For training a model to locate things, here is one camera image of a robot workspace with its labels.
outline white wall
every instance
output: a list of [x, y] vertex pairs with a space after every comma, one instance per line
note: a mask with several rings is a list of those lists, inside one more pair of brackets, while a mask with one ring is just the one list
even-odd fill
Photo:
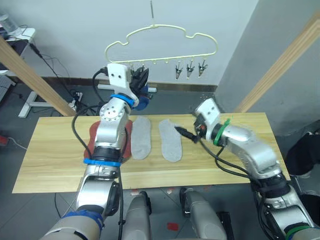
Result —
[[[217, 85], [231, 59], [258, 0], [153, 0], [155, 23], [178, 25], [189, 35], [203, 32], [215, 37], [219, 44], [216, 55], [207, 59], [208, 69], [198, 78], [198, 62], [190, 79], [186, 64], [175, 80], [177, 61], [164, 62], [150, 68], [152, 82]], [[149, 0], [3, 0], [6, 10], [19, 24], [36, 29], [36, 44], [43, 54], [57, 57], [72, 77], [91, 78], [107, 64], [106, 46], [125, 41], [129, 32], [152, 24]], [[153, 30], [132, 38], [132, 45], [115, 48], [113, 59], [166, 57], [189, 55], [212, 50], [211, 42], [200, 37], [188, 40], [179, 30]], [[41, 76], [53, 76], [43, 62], [28, 49], [24, 53], [28, 64]], [[55, 69], [66, 76], [55, 64]]]
[[[260, 0], [215, 92], [232, 112], [300, 34], [319, 0]], [[320, 39], [249, 109], [265, 112], [273, 133], [287, 135], [320, 113]]]

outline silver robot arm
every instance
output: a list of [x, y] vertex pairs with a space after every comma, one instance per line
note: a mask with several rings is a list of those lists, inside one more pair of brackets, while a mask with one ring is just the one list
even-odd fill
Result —
[[252, 130], [230, 125], [229, 121], [221, 124], [220, 111], [212, 98], [198, 106], [195, 116], [198, 138], [225, 147], [242, 161], [254, 180], [251, 179], [251, 183], [256, 186], [259, 197], [264, 196], [264, 215], [274, 239], [285, 239], [287, 234], [292, 234], [293, 240], [320, 239], [320, 229], [314, 228], [315, 224], [294, 188], [287, 183], [269, 145], [258, 139]]
[[[131, 90], [132, 77], [127, 66], [111, 63], [107, 70], [115, 94], [99, 112], [94, 151], [92, 159], [84, 160], [87, 167], [79, 187], [76, 211], [63, 216], [42, 240], [98, 240], [106, 217], [118, 210], [122, 186], [116, 179], [124, 161], [128, 134], [126, 124], [131, 109], [139, 104], [132, 90], [139, 90], [134, 87]], [[141, 73], [145, 71], [148, 78], [148, 69], [143, 68]]]

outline blue band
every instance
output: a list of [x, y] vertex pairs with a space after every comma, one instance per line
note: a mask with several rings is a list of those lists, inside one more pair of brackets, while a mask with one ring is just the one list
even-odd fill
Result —
[[85, 164], [92, 164], [92, 165], [104, 165], [104, 166], [111, 166], [111, 167], [120, 167], [121, 162], [116, 161], [98, 161], [98, 160], [91, 160], [89, 158], [85, 158], [83, 160]]
[[135, 104], [135, 101], [126, 97], [126, 96], [123, 96], [123, 95], [120, 95], [120, 94], [111, 94], [110, 98], [118, 98], [118, 99], [121, 99], [123, 101], [125, 101], [127, 104], [129, 104], [129, 106], [132, 108], [133, 105]]
[[84, 217], [91, 218], [96, 222], [96, 224], [98, 224], [100, 233], [101, 233], [103, 224], [104, 224], [104, 219], [102, 218], [100, 213], [97, 213], [94, 211], [88, 211], [88, 210], [71, 211], [66, 215], [64, 215], [62, 218], [64, 219], [64, 218], [73, 217], [73, 216], [84, 216]]

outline cable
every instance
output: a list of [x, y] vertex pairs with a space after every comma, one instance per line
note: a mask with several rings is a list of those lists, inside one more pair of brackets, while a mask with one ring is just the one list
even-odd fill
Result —
[[93, 87], [93, 90], [95, 92], [95, 94], [97, 95], [97, 97], [100, 99], [101, 102], [104, 102], [103, 98], [100, 96], [99, 92], [98, 92], [98, 89], [97, 89], [97, 86], [95, 84], [95, 80], [96, 80], [96, 77], [99, 75], [99, 74], [102, 74], [103, 73], [103, 70], [100, 69], [99, 71], [97, 71], [93, 77], [92, 77], [92, 87]]
[[[6, 86], [1, 86], [1, 85], [0, 85], [0, 88], [4, 88], [4, 89], [10, 90], [10, 88], [9, 88], [9, 87], [6, 87]], [[30, 106], [30, 104], [27, 102], [27, 100], [24, 98], [24, 96], [23, 96], [21, 93], [17, 93], [17, 92], [15, 92], [15, 91], [11, 91], [10, 93], [19, 96], [19, 99], [23, 100], [23, 103], [24, 103], [24, 104], [28, 104], [28, 105]], [[44, 108], [44, 109], [40, 109], [40, 110], [37, 110], [37, 111], [34, 111], [34, 110], [32, 109], [32, 106], [30, 106], [30, 108], [31, 108], [30, 111], [31, 111], [32, 113], [36, 114], [36, 113], [39, 113], [39, 112], [43, 112], [43, 111], [49, 110], [49, 109], [51, 109], [52, 107], [46, 107], [46, 108]]]
[[42, 56], [47, 56], [48, 58], [45, 58], [45, 59], [46, 59], [46, 60], [51, 60], [51, 62], [52, 62], [52, 68], [54, 68], [54, 67], [53, 67], [53, 65], [54, 65], [54, 59], [57, 60], [58, 63], [61, 65], [61, 67], [63, 67], [63, 69], [65, 70], [66, 74], [68, 75], [69, 80], [71, 80], [70, 73], [69, 73], [68, 69], [60, 62], [60, 60], [59, 60], [57, 57], [51, 57], [51, 56], [46, 55], [46, 54], [42, 54]]
[[71, 204], [69, 205], [69, 207], [65, 210], [64, 215], [66, 215], [66, 213], [69, 211], [69, 209], [71, 208], [71, 206], [74, 204], [74, 202], [76, 201], [77, 197], [78, 197], [79, 192], [76, 193], [76, 195], [74, 196], [74, 199], [72, 200]]
[[56, 78], [59, 80], [59, 83], [61, 83], [61, 85], [64, 87], [64, 89], [70, 94], [70, 96], [73, 98], [74, 96], [70, 93], [70, 91], [68, 90], [66, 84], [60, 79], [60, 77], [58, 76], [58, 74], [55, 72], [55, 70], [50, 66], [50, 64], [43, 58], [40, 57], [44, 63], [51, 69], [51, 71], [53, 72], [53, 74], [56, 76]]
[[24, 149], [24, 150], [27, 150], [26, 147], [24, 147], [24, 146], [20, 145], [19, 143], [17, 143], [14, 138], [8, 137], [8, 139], [10, 139], [10, 140], [11, 140], [15, 145], [17, 145], [18, 147], [20, 147], [20, 148], [22, 148], [22, 149]]
[[53, 109], [52, 112], [50, 113], [50, 117], [53, 117], [53, 116], [54, 116], [54, 112], [57, 112], [57, 113], [59, 114], [58, 117], [61, 117], [61, 116], [62, 116], [60, 112], [58, 112], [57, 110]]
[[[124, 128], [125, 131], [125, 142], [123, 146], [123, 151], [121, 153], [121, 161], [124, 157], [124, 154], [126, 152], [127, 144], [128, 144], [128, 131], [126, 128]], [[120, 214], [119, 214], [119, 233], [118, 233], [118, 240], [122, 239], [122, 232], [123, 232], [123, 224], [124, 224], [124, 190], [122, 186], [122, 179], [121, 179], [121, 171], [120, 167], [118, 167], [119, 171], [119, 187], [120, 187]]]
[[249, 172], [248, 172], [247, 170], [245, 170], [244, 168], [242, 168], [242, 167], [240, 167], [240, 166], [238, 166], [238, 165], [235, 165], [235, 164], [230, 163], [230, 162], [228, 162], [228, 161], [226, 161], [226, 160], [223, 160], [223, 159], [220, 158], [218, 155], [215, 155], [215, 154], [204, 144], [204, 142], [203, 142], [203, 141], [201, 140], [201, 138], [199, 137], [198, 132], [197, 132], [197, 129], [196, 129], [196, 126], [194, 126], [194, 131], [195, 131], [195, 133], [196, 133], [196, 135], [197, 135], [197, 137], [198, 137], [198, 139], [199, 139], [199, 142], [200, 142], [201, 146], [204, 148], [204, 150], [205, 150], [208, 154], [210, 154], [212, 157], [214, 157], [216, 163], [217, 163], [218, 161], [220, 161], [220, 162], [222, 162], [222, 163], [224, 163], [224, 164], [226, 164], [226, 165], [228, 165], [228, 166], [230, 166], [230, 167], [233, 167], [233, 168], [235, 168], [235, 169], [239, 169], [240, 171], [244, 172], [244, 173], [247, 174], [247, 175], [244, 175], [244, 174], [241, 174], [241, 173], [238, 173], [238, 172], [235, 172], [235, 171], [231, 171], [231, 170], [225, 169], [225, 168], [222, 167], [221, 165], [217, 164], [218, 168], [220, 168], [221, 170], [223, 170], [223, 171], [225, 171], [225, 172], [227, 172], [227, 173], [230, 173], [230, 174], [233, 174], [233, 175], [237, 175], [237, 176], [240, 176], [240, 177], [243, 177], [243, 178], [249, 178], [249, 179], [250, 179], [250, 174], [249, 174]]
[[265, 222], [263, 220], [263, 217], [262, 217], [262, 212], [263, 212], [263, 207], [264, 207], [264, 203], [265, 203], [265, 200], [266, 200], [266, 195], [264, 193], [262, 193], [261, 195], [261, 201], [259, 203], [259, 206], [258, 206], [258, 221], [259, 221], [259, 224], [260, 224], [260, 227], [263, 231], [263, 233], [267, 236], [267, 238], [269, 240], [274, 240], [274, 238], [267, 232], [266, 228], [265, 228]]
[[54, 193], [54, 206], [55, 206], [56, 212], [58, 213], [59, 218], [61, 218], [61, 214], [57, 207], [57, 193]]
[[[218, 156], [222, 153], [222, 151], [223, 151], [224, 149], [225, 149], [224, 146], [221, 147], [220, 150], [219, 150], [219, 152], [216, 154], [216, 156], [218, 157]], [[222, 171], [224, 171], [224, 172], [226, 172], [226, 173], [229, 173], [229, 174], [237, 175], [237, 176], [239, 176], [239, 177], [249, 178], [249, 176], [247, 176], [247, 175], [245, 175], [245, 174], [241, 174], [241, 173], [238, 173], [238, 172], [235, 172], [235, 171], [231, 171], [231, 170], [228, 170], [228, 169], [224, 168], [223, 166], [221, 166], [221, 165], [218, 163], [218, 158], [217, 158], [217, 157], [214, 158], [215, 164], [216, 164], [217, 167], [218, 167], [219, 169], [221, 169]]]
[[88, 109], [91, 109], [91, 108], [97, 108], [97, 107], [98, 107], [98, 105], [91, 105], [91, 106], [86, 106], [86, 107], [82, 108], [80, 111], [78, 111], [75, 114], [75, 116], [72, 119], [72, 123], [71, 123], [71, 128], [72, 128], [72, 131], [73, 131], [75, 137], [79, 140], [79, 142], [82, 144], [82, 146], [86, 149], [90, 159], [92, 159], [92, 154], [90, 152], [90, 149], [88, 148], [86, 143], [81, 139], [81, 137], [77, 133], [76, 128], [75, 128], [75, 123], [76, 123], [76, 120], [79, 117], [79, 115], [82, 114], [82, 112], [84, 112], [85, 110], [88, 110]]

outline wooden table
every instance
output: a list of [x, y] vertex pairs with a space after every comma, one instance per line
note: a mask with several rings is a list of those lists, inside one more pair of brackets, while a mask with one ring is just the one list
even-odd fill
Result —
[[[130, 119], [134, 121], [136, 117], [131, 116]], [[214, 159], [200, 144], [194, 144], [184, 137], [181, 138], [182, 159], [172, 163], [163, 158], [159, 122], [170, 119], [192, 131], [195, 120], [192, 115], [148, 115], [147, 117], [151, 121], [151, 152], [144, 160], [131, 158], [121, 166], [124, 189], [248, 183], [246, 178], [218, 169]], [[221, 121], [227, 118], [232, 118], [233, 125], [251, 128], [268, 143], [278, 156], [284, 175], [290, 179], [265, 113], [221, 115]], [[13, 193], [75, 192], [78, 189], [86, 165], [83, 163], [84, 148], [71, 129], [72, 119], [72, 117], [39, 118]], [[90, 126], [98, 120], [98, 116], [83, 116], [77, 119], [76, 130], [85, 142], [89, 141]], [[213, 145], [210, 148], [214, 153], [219, 149]], [[227, 150], [221, 157], [242, 166], [239, 159]]]

